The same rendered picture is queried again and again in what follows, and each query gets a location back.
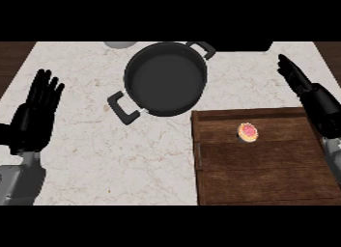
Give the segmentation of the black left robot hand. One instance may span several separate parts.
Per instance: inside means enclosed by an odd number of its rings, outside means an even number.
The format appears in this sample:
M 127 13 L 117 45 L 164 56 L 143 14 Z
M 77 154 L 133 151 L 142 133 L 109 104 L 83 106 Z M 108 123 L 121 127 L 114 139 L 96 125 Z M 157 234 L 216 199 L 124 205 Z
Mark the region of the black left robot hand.
M 64 83 L 47 69 L 40 69 L 30 85 L 24 104 L 9 124 L 0 123 L 0 145 L 10 155 L 41 151 L 52 137 L 55 113 L 64 92 Z

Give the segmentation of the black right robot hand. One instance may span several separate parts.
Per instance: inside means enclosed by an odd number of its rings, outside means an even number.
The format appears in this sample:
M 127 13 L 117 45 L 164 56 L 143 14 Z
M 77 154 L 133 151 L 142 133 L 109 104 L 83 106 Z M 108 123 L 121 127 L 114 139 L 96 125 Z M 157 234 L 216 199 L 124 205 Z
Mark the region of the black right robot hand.
M 278 73 L 300 98 L 312 124 L 320 136 L 341 138 L 341 104 L 320 83 L 313 83 L 294 62 L 278 55 Z

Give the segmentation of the pink frosted cupcake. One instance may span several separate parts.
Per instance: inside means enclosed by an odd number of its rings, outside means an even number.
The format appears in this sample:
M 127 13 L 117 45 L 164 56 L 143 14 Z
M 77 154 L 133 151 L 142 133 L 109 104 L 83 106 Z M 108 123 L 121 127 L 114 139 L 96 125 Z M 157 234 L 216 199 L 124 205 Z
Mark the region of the pink frosted cupcake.
M 236 135 L 244 142 L 254 142 L 258 138 L 258 131 L 255 126 L 251 123 L 242 123 L 238 126 Z

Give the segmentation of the brown wooden tray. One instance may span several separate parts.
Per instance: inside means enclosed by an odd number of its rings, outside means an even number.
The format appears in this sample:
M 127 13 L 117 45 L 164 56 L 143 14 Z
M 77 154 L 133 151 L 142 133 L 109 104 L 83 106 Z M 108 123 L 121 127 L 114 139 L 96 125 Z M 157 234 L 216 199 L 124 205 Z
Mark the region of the brown wooden tray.
M 254 142 L 236 135 L 251 123 Z M 192 112 L 196 202 L 205 205 L 341 205 L 341 185 L 300 107 Z

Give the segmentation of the grey round object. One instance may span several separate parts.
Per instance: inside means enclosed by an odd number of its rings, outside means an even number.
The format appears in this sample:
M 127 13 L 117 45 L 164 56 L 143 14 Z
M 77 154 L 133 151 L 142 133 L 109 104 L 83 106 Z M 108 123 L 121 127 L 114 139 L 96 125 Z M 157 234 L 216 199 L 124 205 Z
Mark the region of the grey round object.
M 133 46 L 136 41 L 105 41 L 105 45 L 114 49 L 124 49 Z

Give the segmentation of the black two-handled pot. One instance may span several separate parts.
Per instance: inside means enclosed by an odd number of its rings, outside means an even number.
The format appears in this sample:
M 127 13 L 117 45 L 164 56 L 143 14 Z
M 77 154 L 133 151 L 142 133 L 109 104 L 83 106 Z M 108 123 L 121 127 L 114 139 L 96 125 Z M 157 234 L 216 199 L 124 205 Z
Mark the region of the black two-handled pot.
M 124 69 L 124 88 L 151 115 L 173 117 L 192 109 L 207 84 L 205 61 L 214 55 L 205 41 L 162 41 L 134 54 Z

